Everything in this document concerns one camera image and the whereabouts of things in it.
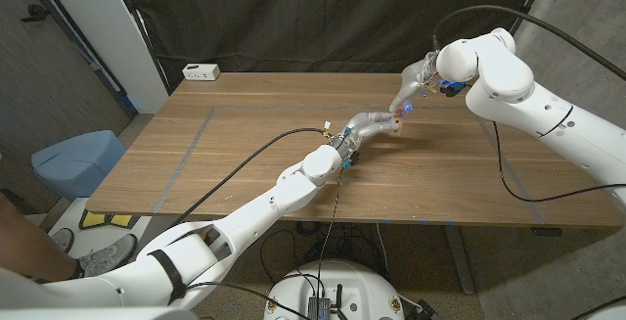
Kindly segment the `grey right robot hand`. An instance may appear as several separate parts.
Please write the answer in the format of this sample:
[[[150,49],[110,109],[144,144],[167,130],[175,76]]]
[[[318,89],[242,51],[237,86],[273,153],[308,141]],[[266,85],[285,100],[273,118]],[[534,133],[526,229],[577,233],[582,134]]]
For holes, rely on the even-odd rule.
[[[435,78],[438,54],[438,51],[428,52],[421,60],[406,66],[401,71],[400,90],[388,108],[391,113],[404,111],[412,98]]]

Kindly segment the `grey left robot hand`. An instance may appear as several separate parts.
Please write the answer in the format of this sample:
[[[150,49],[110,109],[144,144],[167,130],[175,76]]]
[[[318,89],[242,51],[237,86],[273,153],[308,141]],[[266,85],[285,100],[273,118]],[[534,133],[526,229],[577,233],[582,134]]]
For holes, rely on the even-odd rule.
[[[338,132],[332,141],[332,146],[345,160],[357,151],[366,139],[384,131],[392,132],[399,129],[400,119],[394,117],[392,113],[359,113]]]

